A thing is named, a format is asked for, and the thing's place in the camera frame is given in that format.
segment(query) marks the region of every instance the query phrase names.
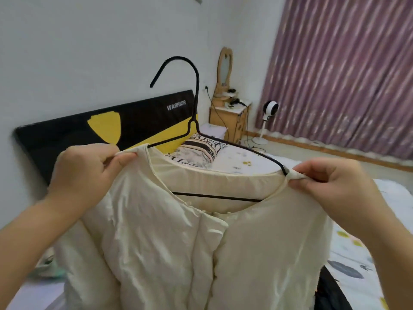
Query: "headboard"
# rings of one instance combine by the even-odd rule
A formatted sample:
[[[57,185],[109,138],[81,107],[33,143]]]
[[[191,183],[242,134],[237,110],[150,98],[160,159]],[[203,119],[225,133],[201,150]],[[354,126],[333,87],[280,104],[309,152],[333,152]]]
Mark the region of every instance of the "headboard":
[[[14,135],[49,183],[57,156],[69,146],[113,143],[125,150],[184,134],[193,103],[193,92],[187,90],[21,126]],[[194,132],[192,126],[188,137]],[[157,148],[172,153],[188,137]]]

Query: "bed sheet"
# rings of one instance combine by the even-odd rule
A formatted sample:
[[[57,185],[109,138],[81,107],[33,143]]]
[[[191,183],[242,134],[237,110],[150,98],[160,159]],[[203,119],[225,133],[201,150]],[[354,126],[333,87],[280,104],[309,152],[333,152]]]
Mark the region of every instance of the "bed sheet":
[[[268,155],[289,169],[300,163],[289,158]],[[280,167],[253,152],[227,146],[220,151],[211,169],[251,175],[275,172]],[[404,186],[394,181],[374,181],[396,216],[413,233],[413,196]],[[388,309],[369,251],[359,239],[348,234],[338,224],[334,224],[326,267],[337,280],[353,310]]]

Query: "yellow shape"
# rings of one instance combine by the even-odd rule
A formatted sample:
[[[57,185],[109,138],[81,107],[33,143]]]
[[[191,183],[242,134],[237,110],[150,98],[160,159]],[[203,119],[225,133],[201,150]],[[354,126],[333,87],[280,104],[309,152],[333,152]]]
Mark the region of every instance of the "yellow shape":
[[[105,142],[116,145],[121,137],[121,117],[119,113],[110,111],[92,115],[88,119],[90,128]]]
[[[140,143],[137,143],[136,145],[131,146],[131,148],[140,146],[144,143],[157,143],[158,141],[166,140],[169,138],[176,137],[178,135],[185,134],[187,129],[188,129],[188,121],[190,118],[185,119],[182,122],[179,122],[178,124],[175,124],[160,133],[153,135],[152,137],[149,137]],[[194,133],[196,133],[196,128],[195,124],[191,124],[191,130],[188,136],[180,139],[176,139],[173,141],[170,141],[168,143],[164,143],[162,145],[156,146],[156,148],[161,151],[162,153],[173,153],[185,140],[187,140],[190,136],[192,136]]]
[[[380,302],[382,303],[383,308],[389,310],[389,306],[387,305],[387,302],[383,297],[380,297]]]
[[[358,240],[353,240],[353,244],[359,247],[362,247],[363,244],[361,242],[359,242]]]
[[[338,231],[337,232],[338,236],[342,236],[344,238],[349,238],[350,236],[348,236],[348,234],[346,232],[343,231]]]

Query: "pink striped curtain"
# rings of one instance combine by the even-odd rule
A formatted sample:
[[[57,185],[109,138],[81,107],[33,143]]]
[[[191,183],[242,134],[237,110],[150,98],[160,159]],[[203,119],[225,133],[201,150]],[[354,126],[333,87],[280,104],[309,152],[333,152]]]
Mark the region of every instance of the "pink striped curtain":
[[[413,160],[413,0],[286,0],[269,99],[270,131]]]

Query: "pillow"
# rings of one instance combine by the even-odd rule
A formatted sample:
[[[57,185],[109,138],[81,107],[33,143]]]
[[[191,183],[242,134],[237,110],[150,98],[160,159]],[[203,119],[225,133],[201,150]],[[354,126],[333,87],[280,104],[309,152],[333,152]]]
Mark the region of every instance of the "pillow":
[[[193,134],[184,141],[173,154],[167,154],[173,161],[202,168],[210,168],[218,152],[227,146],[226,143]]]

